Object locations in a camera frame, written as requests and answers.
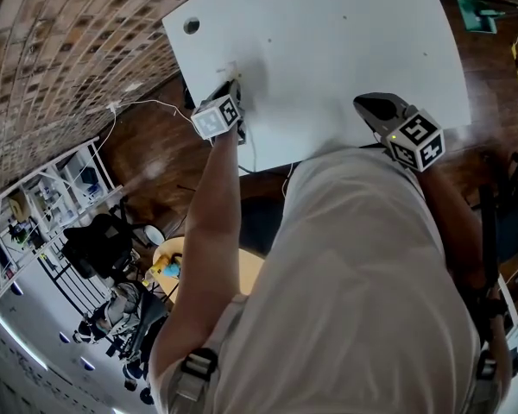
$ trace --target brick wall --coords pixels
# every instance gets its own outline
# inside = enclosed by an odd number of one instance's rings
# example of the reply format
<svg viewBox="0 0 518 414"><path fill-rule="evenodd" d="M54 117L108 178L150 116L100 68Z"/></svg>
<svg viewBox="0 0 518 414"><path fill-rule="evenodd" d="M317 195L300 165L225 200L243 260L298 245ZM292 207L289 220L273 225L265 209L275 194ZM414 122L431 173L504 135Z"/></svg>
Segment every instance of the brick wall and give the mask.
<svg viewBox="0 0 518 414"><path fill-rule="evenodd" d="M185 1L0 0L0 189L178 71L161 18Z"/></svg>

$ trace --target green object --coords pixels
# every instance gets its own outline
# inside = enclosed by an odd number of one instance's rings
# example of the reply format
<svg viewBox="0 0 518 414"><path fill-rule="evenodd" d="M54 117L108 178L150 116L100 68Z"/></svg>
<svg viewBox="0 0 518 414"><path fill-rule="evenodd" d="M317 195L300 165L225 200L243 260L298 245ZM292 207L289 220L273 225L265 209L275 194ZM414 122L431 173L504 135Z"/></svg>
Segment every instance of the green object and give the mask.
<svg viewBox="0 0 518 414"><path fill-rule="evenodd" d="M468 32L496 34L495 19L505 15L502 11L492 10L486 2L479 0L458 0L458 7Z"/></svg>

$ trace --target round table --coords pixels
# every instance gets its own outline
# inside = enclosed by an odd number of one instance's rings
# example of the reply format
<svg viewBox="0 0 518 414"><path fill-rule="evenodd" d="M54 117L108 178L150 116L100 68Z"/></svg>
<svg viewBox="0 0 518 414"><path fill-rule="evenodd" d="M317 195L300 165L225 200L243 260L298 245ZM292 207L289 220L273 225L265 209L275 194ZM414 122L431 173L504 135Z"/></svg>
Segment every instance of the round table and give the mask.
<svg viewBox="0 0 518 414"><path fill-rule="evenodd" d="M180 236L173 239L168 239L163 242L158 248L155 249L153 262L156 263L157 260L165 254L166 256L171 256L174 253L182 253L182 249L184 247L184 236ZM263 258L242 250L239 250L240 256L240 290L243 294L250 294L253 285L256 282L257 275L261 271L262 263L264 262ZM161 274L157 282L161 289L165 292L165 294L169 294L179 283L177 278L171 278ZM175 302L177 296L178 289L174 290L171 294L170 299Z"/></svg>

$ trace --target hole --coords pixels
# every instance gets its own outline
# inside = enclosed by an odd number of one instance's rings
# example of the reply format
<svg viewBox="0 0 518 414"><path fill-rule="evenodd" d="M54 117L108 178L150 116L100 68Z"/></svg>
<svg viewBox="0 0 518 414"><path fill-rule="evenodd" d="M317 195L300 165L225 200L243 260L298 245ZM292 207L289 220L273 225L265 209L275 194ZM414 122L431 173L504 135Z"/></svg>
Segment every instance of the hole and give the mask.
<svg viewBox="0 0 518 414"><path fill-rule="evenodd" d="M196 17L190 17L184 23L184 32L188 35L195 34L199 29L199 20Z"/></svg>

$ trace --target white tabletop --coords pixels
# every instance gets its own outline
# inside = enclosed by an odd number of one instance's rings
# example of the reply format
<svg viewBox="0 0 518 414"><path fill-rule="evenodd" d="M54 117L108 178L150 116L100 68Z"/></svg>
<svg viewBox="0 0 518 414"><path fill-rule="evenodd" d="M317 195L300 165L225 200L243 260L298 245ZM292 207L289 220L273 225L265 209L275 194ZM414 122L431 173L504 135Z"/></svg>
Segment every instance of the white tabletop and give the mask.
<svg viewBox="0 0 518 414"><path fill-rule="evenodd" d="M375 142L353 107L367 92L393 92L444 128L471 121L439 0L189 0L163 24L196 104L239 75L250 139L238 158L253 171Z"/></svg>

